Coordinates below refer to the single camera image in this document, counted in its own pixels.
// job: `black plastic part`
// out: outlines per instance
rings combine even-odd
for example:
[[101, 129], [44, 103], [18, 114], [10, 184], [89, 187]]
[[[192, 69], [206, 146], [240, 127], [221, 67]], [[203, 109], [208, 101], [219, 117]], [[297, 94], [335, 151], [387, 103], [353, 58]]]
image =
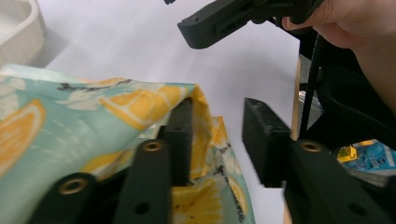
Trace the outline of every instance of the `black plastic part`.
[[243, 142], [260, 181], [267, 188], [280, 188], [287, 163], [284, 147], [290, 129], [263, 102], [245, 99]]
[[195, 12], [177, 26], [189, 46], [205, 49], [246, 25], [249, 21], [266, 21], [273, 17], [292, 17], [305, 21], [322, 0], [217, 0]]
[[36, 208], [29, 224], [87, 223], [92, 215], [95, 178], [75, 173], [56, 182]]
[[136, 151], [123, 184], [114, 224], [170, 224], [170, 151], [163, 140], [148, 140]]
[[192, 99], [187, 98], [172, 110], [168, 124], [161, 130], [160, 139], [171, 150], [172, 186], [190, 184], [192, 146]]
[[288, 152], [294, 178], [288, 179], [285, 198], [293, 223], [392, 223], [325, 146], [299, 140]]
[[[359, 140], [375, 138], [390, 148], [396, 148], [396, 118], [375, 93], [368, 80], [339, 66], [325, 66], [318, 79], [318, 98], [327, 117], [308, 130], [302, 138], [322, 144], [353, 144]], [[344, 123], [344, 127], [323, 127], [321, 123]], [[344, 136], [329, 132], [329, 127], [343, 132]], [[335, 135], [339, 139], [332, 143]]]
[[174, 3], [176, 0], [163, 0], [166, 5]]
[[327, 41], [322, 35], [317, 36], [315, 41], [314, 52], [312, 54], [311, 66], [309, 68], [309, 78], [306, 86], [306, 94], [304, 99], [303, 114], [300, 125], [300, 136], [304, 135], [308, 127], [309, 114], [311, 111], [312, 100], [314, 98], [315, 88], [318, 79], [318, 70], [321, 65], [322, 53]]

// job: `yellow lemon pattern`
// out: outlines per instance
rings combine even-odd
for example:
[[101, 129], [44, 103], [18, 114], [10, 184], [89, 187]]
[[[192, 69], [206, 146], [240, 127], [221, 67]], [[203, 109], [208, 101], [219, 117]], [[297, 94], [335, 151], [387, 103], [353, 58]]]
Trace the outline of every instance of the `yellow lemon pattern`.
[[195, 87], [191, 94], [193, 100], [193, 139], [191, 147], [191, 179], [206, 175], [205, 158], [210, 148], [212, 120], [206, 99], [198, 88]]
[[35, 140], [44, 117], [42, 104], [33, 100], [0, 122], [0, 176], [18, 161]]
[[233, 191], [233, 195], [239, 202], [239, 205], [241, 205], [242, 211], [246, 215], [248, 213], [248, 201], [245, 192], [241, 189], [238, 182], [236, 182], [232, 177], [228, 177], [228, 183]]
[[97, 180], [102, 181], [114, 175], [121, 167], [128, 165], [126, 163], [133, 155], [131, 150], [101, 155], [90, 160], [80, 171], [95, 175]]
[[215, 180], [198, 186], [172, 188], [175, 224], [218, 224], [222, 222], [222, 204]]
[[[8, 78], [5, 85], [16, 90], [13, 77]], [[0, 207], [7, 208], [0, 210], [1, 223], [25, 222], [26, 214], [34, 212], [40, 198], [21, 192], [45, 195], [64, 175], [90, 173], [102, 181], [128, 166], [137, 140], [155, 138], [157, 133], [151, 129], [166, 125], [167, 115], [187, 97], [193, 103], [193, 185], [172, 188], [174, 223], [254, 223], [247, 187], [236, 172], [237, 161], [222, 119], [211, 118], [197, 85], [126, 78], [79, 80], [24, 78], [26, 88], [13, 93], [19, 104], [32, 94], [37, 99], [15, 112], [9, 110], [0, 121], [0, 191], [4, 196]], [[7, 104], [0, 104], [0, 111], [9, 109]]]
[[100, 102], [119, 119], [142, 131], [180, 103], [186, 91], [182, 87], [164, 86], [157, 91], [137, 90], [102, 98]]

